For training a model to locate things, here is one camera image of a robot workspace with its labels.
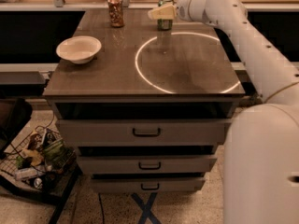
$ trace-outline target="floor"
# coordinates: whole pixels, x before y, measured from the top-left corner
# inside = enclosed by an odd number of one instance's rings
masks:
[[[47,126],[53,118],[49,110],[34,110],[31,121],[14,140],[18,144],[35,126]],[[223,151],[206,183],[197,192],[101,194],[90,189],[90,179],[81,175],[73,187],[58,223],[223,223]],[[12,195],[0,186],[0,223],[49,223],[54,206]]]

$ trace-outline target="green can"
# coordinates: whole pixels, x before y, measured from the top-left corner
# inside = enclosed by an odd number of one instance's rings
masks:
[[[165,3],[174,4],[174,0],[159,0],[158,6],[160,7]],[[164,20],[164,19],[158,20],[158,30],[167,31],[167,30],[171,30],[171,28],[172,28],[172,20]]]

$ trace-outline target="bowl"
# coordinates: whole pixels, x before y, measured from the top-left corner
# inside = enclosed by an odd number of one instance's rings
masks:
[[[87,63],[102,48],[101,42],[91,36],[74,36],[58,45],[56,53],[59,57],[72,63]]]

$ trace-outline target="black drawer handle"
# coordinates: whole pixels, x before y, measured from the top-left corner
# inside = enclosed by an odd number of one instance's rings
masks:
[[[142,190],[157,190],[157,189],[159,189],[160,188],[160,185],[159,185],[159,183],[157,183],[157,186],[156,187],[144,187],[144,185],[143,185],[143,183],[141,184],[141,189]]]
[[[138,164],[139,169],[141,170],[158,170],[161,168],[161,162],[158,162],[157,164],[142,164],[141,162],[139,162]]]
[[[161,134],[161,129],[158,128],[156,131],[146,131],[133,128],[132,134],[135,137],[158,137]]]

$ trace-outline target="drawer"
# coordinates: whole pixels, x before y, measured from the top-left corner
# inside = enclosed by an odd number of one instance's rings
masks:
[[[91,188],[97,193],[197,191],[205,183],[203,177],[158,179],[92,179]]]
[[[77,158],[78,166],[86,175],[205,173],[215,162],[215,155]]]
[[[69,146],[176,146],[222,143],[223,121],[201,120],[58,120],[57,127]]]

